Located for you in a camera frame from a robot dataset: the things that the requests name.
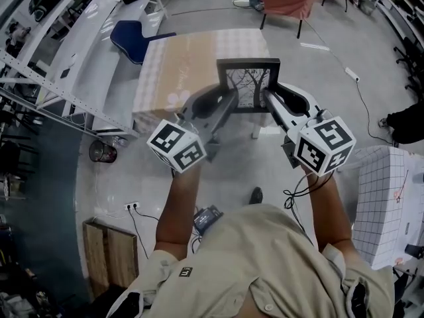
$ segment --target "power strip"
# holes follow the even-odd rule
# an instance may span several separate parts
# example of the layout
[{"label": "power strip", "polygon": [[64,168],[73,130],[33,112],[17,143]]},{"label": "power strip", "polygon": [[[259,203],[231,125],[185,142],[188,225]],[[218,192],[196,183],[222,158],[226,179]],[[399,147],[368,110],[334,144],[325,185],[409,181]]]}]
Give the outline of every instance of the power strip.
[{"label": "power strip", "polygon": [[138,201],[134,201],[133,203],[128,203],[124,205],[124,209],[128,211],[128,206],[130,207],[130,212],[133,212],[134,208],[138,209],[140,207],[140,203]]},{"label": "power strip", "polygon": [[359,77],[349,67],[344,70],[354,81],[359,81]]}]

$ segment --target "khaki shirt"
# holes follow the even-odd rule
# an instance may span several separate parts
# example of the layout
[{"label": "khaki shirt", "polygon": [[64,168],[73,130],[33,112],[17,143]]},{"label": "khaki shirt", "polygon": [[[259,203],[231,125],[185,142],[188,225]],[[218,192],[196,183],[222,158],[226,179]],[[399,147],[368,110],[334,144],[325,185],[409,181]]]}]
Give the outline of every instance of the khaki shirt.
[{"label": "khaki shirt", "polygon": [[368,316],[391,317],[391,268],[345,264],[340,251],[327,247],[336,251],[338,262],[319,253],[278,208],[246,206],[220,218],[193,256],[178,262],[154,251],[108,317],[131,291],[141,294],[140,315],[148,318],[237,317],[252,301],[259,317],[348,317],[346,299],[357,281],[367,291]]}]

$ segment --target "gray floor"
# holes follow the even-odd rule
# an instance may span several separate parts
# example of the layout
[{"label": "gray floor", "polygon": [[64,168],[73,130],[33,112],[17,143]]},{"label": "gray floor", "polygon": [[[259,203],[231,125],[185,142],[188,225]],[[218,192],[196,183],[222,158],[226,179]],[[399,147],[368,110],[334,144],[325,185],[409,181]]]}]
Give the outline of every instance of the gray floor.
[{"label": "gray floor", "polygon": [[[237,9],[232,0],[164,0],[170,18],[163,21],[160,33],[178,34],[222,28],[258,28],[262,15],[252,9]],[[367,17],[349,5],[345,13],[344,0],[317,1],[301,37],[296,38],[298,21],[287,17],[268,17],[263,35],[272,57],[282,62],[279,80],[296,85],[313,94],[324,108],[340,115],[357,138],[357,147],[383,144],[367,133],[366,110],[360,101],[356,84],[344,73],[352,69],[359,77],[359,87],[371,113],[370,130],[388,140],[388,134],[376,126],[376,121],[388,113],[400,111],[414,103],[414,96],[404,89],[407,71],[396,65],[394,46],[401,46],[389,22],[379,11]],[[332,52],[306,48],[301,43],[328,46]],[[212,164],[203,167],[197,204],[216,205],[224,212],[232,211],[248,201],[254,186],[264,190],[264,202],[282,208],[284,189],[293,189],[302,176],[292,170],[280,145],[283,136],[266,135],[252,140],[252,124],[234,115],[222,133],[223,146]],[[114,164],[95,166],[87,157],[91,141],[85,138],[77,176],[77,224],[92,216],[96,220],[134,232],[132,219],[123,205],[139,201],[141,211],[159,216],[168,194],[171,176],[169,168],[154,157],[144,136],[119,150]],[[424,153],[422,142],[402,146],[406,150]],[[339,190],[354,221],[357,202],[357,171],[336,175]],[[313,223],[309,199],[297,202],[301,221],[309,235]],[[148,252],[154,246],[156,222],[136,217],[138,231]],[[83,256],[81,230],[79,250]],[[142,266],[145,257],[138,246]]]}]

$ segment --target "cable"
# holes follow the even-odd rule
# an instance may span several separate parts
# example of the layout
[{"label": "cable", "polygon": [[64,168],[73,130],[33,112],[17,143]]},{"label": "cable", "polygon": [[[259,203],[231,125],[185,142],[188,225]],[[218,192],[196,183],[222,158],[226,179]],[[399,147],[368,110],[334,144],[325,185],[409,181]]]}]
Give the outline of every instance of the cable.
[{"label": "cable", "polygon": [[146,258],[148,259],[146,249],[144,248],[143,242],[141,241],[140,234],[138,233],[138,230],[137,230],[137,225],[136,225],[136,223],[135,223],[135,219],[134,219],[133,214],[131,213],[131,211],[130,211],[130,209],[129,209],[129,208],[128,208],[128,212],[129,212],[129,214],[130,214],[130,216],[131,216],[131,218],[132,218],[132,221],[134,222],[135,231],[137,232],[138,239],[140,240],[141,247],[143,247],[144,254],[146,255]]},{"label": "cable", "polygon": [[198,236],[198,237],[196,237],[195,239],[191,240],[191,251],[193,252],[193,254],[194,254],[194,243],[195,243],[196,241],[198,241],[198,242],[200,243],[200,242],[201,242],[201,237],[200,237],[200,236]]},{"label": "cable", "polygon": [[359,90],[359,82],[358,82],[358,81],[356,81],[356,88],[357,88],[358,93],[359,93],[359,98],[360,98],[360,100],[362,101],[362,103],[363,103],[363,104],[364,104],[364,106],[365,106],[366,114],[368,115],[368,126],[367,126],[368,135],[369,135],[371,138],[380,139],[380,140],[382,140],[382,141],[384,141],[384,142],[387,142],[390,146],[393,146],[393,143],[392,143],[392,142],[389,142],[389,141],[387,141],[386,139],[380,138],[379,136],[373,136],[373,135],[370,133],[370,112],[369,112],[369,110],[368,110],[368,108],[367,108],[367,106],[366,106],[366,104],[365,104],[365,101],[364,101],[364,100],[363,100],[363,98],[362,98],[362,94],[361,94],[361,92],[360,92],[360,90]]},{"label": "cable", "polygon": [[236,7],[223,7],[223,8],[210,8],[210,9],[196,9],[194,11],[187,11],[187,12],[175,13],[175,14],[172,14],[171,16],[174,17],[176,15],[188,14],[188,13],[195,13],[195,12],[220,11],[221,9],[237,9],[237,8]]},{"label": "cable", "polygon": [[296,205],[296,202],[295,202],[295,198],[296,197],[303,197],[304,195],[307,195],[307,194],[311,194],[312,192],[314,192],[314,191],[316,191],[317,189],[320,189],[321,187],[323,187],[330,179],[331,179],[331,177],[333,177],[333,174],[334,174],[334,171],[332,171],[331,172],[331,174],[330,174],[330,176],[328,177],[328,179],[326,179],[321,185],[319,185],[318,187],[316,187],[316,188],[314,188],[314,189],[312,189],[312,190],[310,190],[314,185],[316,185],[317,184],[317,182],[318,182],[318,178],[317,178],[317,180],[315,180],[315,182],[311,185],[311,186],[308,186],[307,188],[305,188],[305,189],[303,189],[302,191],[297,191],[297,189],[298,189],[298,187],[299,187],[299,185],[300,185],[300,183],[302,182],[302,180],[303,179],[305,179],[306,177],[308,177],[308,176],[311,176],[313,174],[313,172],[310,172],[310,173],[308,173],[308,174],[306,174],[306,175],[304,175],[302,178],[300,178],[300,180],[298,181],[298,183],[297,183],[297,185],[296,185],[296,187],[295,187],[295,189],[294,189],[294,192],[291,192],[291,191],[289,191],[288,189],[285,189],[284,191],[283,191],[283,193],[285,194],[285,195],[288,195],[288,198],[286,199],[286,201],[284,202],[284,208],[285,209],[289,209],[289,210],[291,210],[291,213],[293,213],[293,217],[294,217],[294,219],[297,221],[297,223],[299,224],[299,226],[300,226],[300,228],[302,229],[302,231],[303,232],[305,232],[306,233],[306,231],[305,231],[305,228],[303,227],[303,225],[301,224],[301,222],[300,222],[300,220],[299,220],[299,218],[297,218],[297,215],[296,215],[296,213],[295,213],[295,211],[293,210],[293,206],[295,205],[296,206],[296,209],[297,209],[297,205]]},{"label": "cable", "polygon": [[[336,58],[336,60],[339,62],[339,64],[341,65],[341,67],[342,67],[342,69],[344,71],[346,69],[346,66],[342,63],[342,61],[339,59],[339,57],[330,49],[330,46],[324,41],[324,39],[321,38],[321,36],[319,35],[319,33],[311,26],[311,24],[309,24],[306,20],[305,20],[305,22],[308,24],[309,27],[312,28],[313,32],[318,36],[318,38],[323,42],[323,44],[329,49],[330,53]],[[386,142],[387,144],[389,144],[390,146],[393,146],[393,143],[392,142],[387,141],[386,139],[380,138],[379,136],[373,136],[373,135],[371,135],[371,133],[370,133],[370,112],[369,112],[369,110],[368,110],[368,108],[367,108],[367,106],[366,106],[366,104],[365,104],[365,102],[364,102],[364,100],[362,98],[362,94],[361,94],[361,92],[359,90],[359,81],[355,81],[355,82],[356,82],[356,88],[357,88],[357,90],[359,92],[359,97],[360,97],[362,103],[364,104],[365,109],[366,109],[366,112],[368,114],[368,127],[367,127],[367,129],[368,129],[368,135],[371,138],[380,139],[380,140]]]},{"label": "cable", "polygon": [[159,219],[158,219],[158,218],[156,218],[156,217],[152,217],[151,215],[142,215],[141,213],[139,213],[139,212],[137,211],[137,208],[134,208],[134,211],[135,211],[135,213],[137,213],[137,214],[138,214],[138,215],[140,215],[141,217],[148,217],[148,218],[152,218],[152,219],[155,219],[155,220],[159,221]]},{"label": "cable", "polygon": [[342,63],[342,60],[339,59],[339,57],[331,50],[330,46],[324,41],[324,39],[321,38],[321,36],[318,34],[318,32],[311,26],[309,22],[304,20],[305,23],[312,28],[313,32],[318,36],[319,40],[323,42],[323,44],[329,49],[330,53],[336,58],[336,60],[339,62],[339,64],[342,66],[343,71],[346,69],[345,65]]}]

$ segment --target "blue chair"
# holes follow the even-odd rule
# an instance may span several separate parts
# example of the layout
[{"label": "blue chair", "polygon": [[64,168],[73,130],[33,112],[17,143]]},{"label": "blue chair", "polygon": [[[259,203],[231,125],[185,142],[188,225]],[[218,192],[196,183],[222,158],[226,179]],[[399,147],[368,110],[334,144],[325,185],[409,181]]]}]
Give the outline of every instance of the blue chair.
[{"label": "blue chair", "polygon": [[177,34],[168,33],[145,38],[141,32],[140,21],[121,20],[113,29],[111,40],[133,64],[142,65],[150,41],[175,35]]}]

